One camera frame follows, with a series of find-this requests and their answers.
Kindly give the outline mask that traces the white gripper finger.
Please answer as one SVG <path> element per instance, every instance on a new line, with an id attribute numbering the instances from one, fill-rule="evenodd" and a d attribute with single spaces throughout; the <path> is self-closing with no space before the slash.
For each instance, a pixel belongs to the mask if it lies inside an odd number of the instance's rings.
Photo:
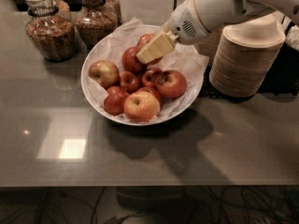
<path id="1" fill-rule="evenodd" d="M 168 22 L 166 21 L 157 31 L 157 34 L 168 34 L 170 29 L 168 27 Z"/>

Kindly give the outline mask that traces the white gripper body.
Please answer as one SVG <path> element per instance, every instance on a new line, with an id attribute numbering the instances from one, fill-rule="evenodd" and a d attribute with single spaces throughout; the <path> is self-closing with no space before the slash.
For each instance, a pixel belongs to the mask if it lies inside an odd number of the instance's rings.
<path id="1" fill-rule="evenodd" d="M 192 45 L 208 37 L 209 31 L 201 21 L 195 0 L 186 0 L 170 15 L 168 29 L 175 41 L 182 45 Z"/>

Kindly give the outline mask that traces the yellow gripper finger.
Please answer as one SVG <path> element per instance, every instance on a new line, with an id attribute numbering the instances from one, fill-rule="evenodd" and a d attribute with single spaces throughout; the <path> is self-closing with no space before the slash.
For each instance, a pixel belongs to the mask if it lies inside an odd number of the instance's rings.
<path id="1" fill-rule="evenodd" d="M 172 52 L 176 46 L 177 36 L 171 31 L 156 34 L 137 54 L 142 63 L 151 63 Z"/>

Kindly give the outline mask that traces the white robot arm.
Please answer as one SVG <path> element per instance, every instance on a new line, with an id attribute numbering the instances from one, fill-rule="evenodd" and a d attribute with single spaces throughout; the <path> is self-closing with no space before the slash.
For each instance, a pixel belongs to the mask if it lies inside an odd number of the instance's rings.
<path id="1" fill-rule="evenodd" d="M 279 11 L 299 24 L 299 0 L 186 0 L 138 53 L 150 63 L 172 52 L 176 44 L 192 45 L 223 25 L 237 24 Z"/>

